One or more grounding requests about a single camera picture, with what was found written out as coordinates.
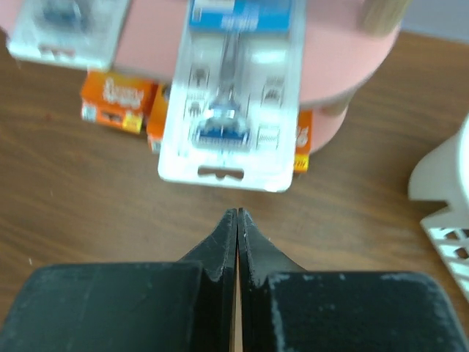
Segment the gray wall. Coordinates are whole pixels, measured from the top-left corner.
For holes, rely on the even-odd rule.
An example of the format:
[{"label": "gray wall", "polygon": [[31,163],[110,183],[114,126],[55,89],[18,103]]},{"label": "gray wall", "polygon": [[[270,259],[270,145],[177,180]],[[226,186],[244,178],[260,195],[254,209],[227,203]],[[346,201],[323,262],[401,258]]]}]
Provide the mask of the gray wall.
[{"label": "gray wall", "polygon": [[469,0],[413,0],[403,27],[469,44]]}]

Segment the product package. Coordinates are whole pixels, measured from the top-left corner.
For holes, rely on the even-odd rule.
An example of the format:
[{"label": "product package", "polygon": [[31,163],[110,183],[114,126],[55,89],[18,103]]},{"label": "product package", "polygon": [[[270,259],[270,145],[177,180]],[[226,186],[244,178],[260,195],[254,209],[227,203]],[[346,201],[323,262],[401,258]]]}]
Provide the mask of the product package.
[{"label": "product package", "polygon": [[89,71],[81,90],[81,118],[140,133],[152,111],[158,85],[116,72]]},{"label": "product package", "polygon": [[23,0],[7,42],[17,59],[107,70],[130,0]]},{"label": "product package", "polygon": [[158,172],[285,191],[292,182],[306,0],[193,0]]},{"label": "product package", "polygon": [[168,113],[168,100],[171,93],[170,84],[159,84],[156,92],[152,112],[147,122],[148,145],[153,153],[159,153],[163,140],[166,114]]},{"label": "product package", "polygon": [[[161,149],[170,91],[170,84],[158,85],[155,102],[147,122],[148,145],[154,154],[158,154]],[[313,121],[314,112],[312,110],[300,111],[298,115],[295,164],[293,167],[295,174],[304,174],[308,171]]]}]

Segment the blue cardboard label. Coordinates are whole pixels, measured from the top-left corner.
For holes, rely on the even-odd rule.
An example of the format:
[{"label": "blue cardboard label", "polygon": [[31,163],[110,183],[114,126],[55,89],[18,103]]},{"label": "blue cardboard label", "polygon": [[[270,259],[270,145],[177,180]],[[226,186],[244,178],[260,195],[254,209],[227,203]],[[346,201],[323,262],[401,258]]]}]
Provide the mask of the blue cardboard label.
[{"label": "blue cardboard label", "polygon": [[189,26],[209,32],[286,33],[292,0],[192,0]]}]

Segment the white plastic basket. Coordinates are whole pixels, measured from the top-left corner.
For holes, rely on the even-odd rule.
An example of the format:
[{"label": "white plastic basket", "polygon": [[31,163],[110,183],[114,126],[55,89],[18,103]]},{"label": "white plastic basket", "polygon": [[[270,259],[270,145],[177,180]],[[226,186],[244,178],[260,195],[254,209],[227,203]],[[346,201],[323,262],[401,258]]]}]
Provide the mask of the white plastic basket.
[{"label": "white plastic basket", "polygon": [[421,221],[469,301],[469,115],[460,130],[427,154],[409,181],[409,199],[446,201]]}]

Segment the white plastic object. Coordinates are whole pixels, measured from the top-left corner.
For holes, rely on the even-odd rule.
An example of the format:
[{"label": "white plastic object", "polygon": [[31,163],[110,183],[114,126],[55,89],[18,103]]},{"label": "white plastic object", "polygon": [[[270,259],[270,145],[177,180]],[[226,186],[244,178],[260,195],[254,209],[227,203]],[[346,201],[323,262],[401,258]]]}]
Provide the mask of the white plastic object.
[{"label": "white plastic object", "polygon": [[7,42],[16,59],[107,70],[130,0],[24,0]]},{"label": "white plastic object", "polygon": [[421,226],[469,301],[469,115],[454,136],[418,163],[408,194],[411,200],[447,202]]},{"label": "white plastic object", "polygon": [[[229,28],[189,26],[206,7],[223,2],[230,14],[243,1],[188,6],[158,164],[164,180],[273,192],[292,182],[307,0],[291,1],[283,33],[229,15]],[[248,30],[233,31],[239,23]]]}]

